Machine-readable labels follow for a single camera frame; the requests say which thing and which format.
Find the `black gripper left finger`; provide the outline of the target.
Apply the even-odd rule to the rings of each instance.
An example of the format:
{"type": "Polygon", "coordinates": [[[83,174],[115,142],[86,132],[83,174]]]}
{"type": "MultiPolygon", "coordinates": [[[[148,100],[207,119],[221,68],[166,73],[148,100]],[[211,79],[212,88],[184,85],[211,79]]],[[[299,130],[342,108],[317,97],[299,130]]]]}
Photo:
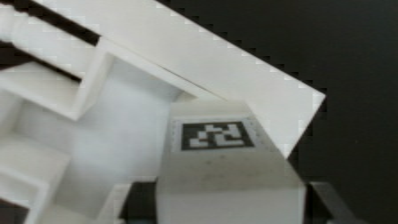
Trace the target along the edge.
{"type": "Polygon", "coordinates": [[[159,224],[155,186],[154,182],[132,184],[120,213],[125,224],[159,224]]]}

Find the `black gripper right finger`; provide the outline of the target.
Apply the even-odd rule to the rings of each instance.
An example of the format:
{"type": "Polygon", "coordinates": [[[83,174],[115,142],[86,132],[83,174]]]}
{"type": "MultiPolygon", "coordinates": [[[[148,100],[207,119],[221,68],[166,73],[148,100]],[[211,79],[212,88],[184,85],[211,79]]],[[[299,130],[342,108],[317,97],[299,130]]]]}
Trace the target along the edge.
{"type": "Polygon", "coordinates": [[[305,224],[370,224],[354,214],[337,188],[328,182],[308,184],[305,224]]]}

